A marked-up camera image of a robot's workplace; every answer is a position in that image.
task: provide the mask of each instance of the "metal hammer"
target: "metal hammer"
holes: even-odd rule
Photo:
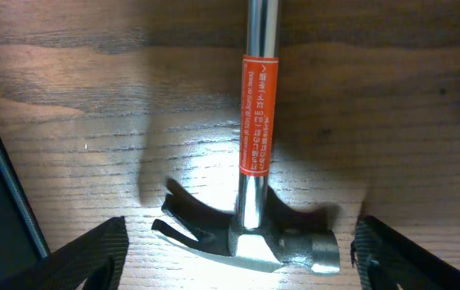
[[[249,0],[242,62],[240,173],[235,215],[213,209],[168,180],[162,211],[195,238],[157,219],[152,230],[202,257],[256,271],[296,265],[335,275],[340,257],[334,234],[315,230],[305,213],[283,204],[267,186],[278,73],[280,0]]]

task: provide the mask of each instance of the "silver metal shaft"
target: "silver metal shaft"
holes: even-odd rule
[[[248,56],[277,57],[280,0],[249,0],[247,15]],[[253,230],[262,222],[268,176],[238,176],[237,223]]]

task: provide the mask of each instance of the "wood grain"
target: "wood grain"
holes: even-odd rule
[[[460,269],[460,1],[284,1],[271,186],[337,206],[341,275],[235,269],[149,230],[166,176],[233,209],[245,16],[233,0],[0,0],[0,133],[51,249],[124,215],[121,289],[359,289],[364,210]]]

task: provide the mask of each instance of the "black object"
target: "black object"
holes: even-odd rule
[[[375,217],[359,221],[351,250],[364,290],[460,289],[459,270]]]
[[[114,217],[50,254],[0,139],[0,290],[116,289],[128,245]]]

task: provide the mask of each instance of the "red sticker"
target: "red sticker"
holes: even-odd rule
[[[240,172],[266,176],[271,162],[278,58],[244,56],[240,118]]]

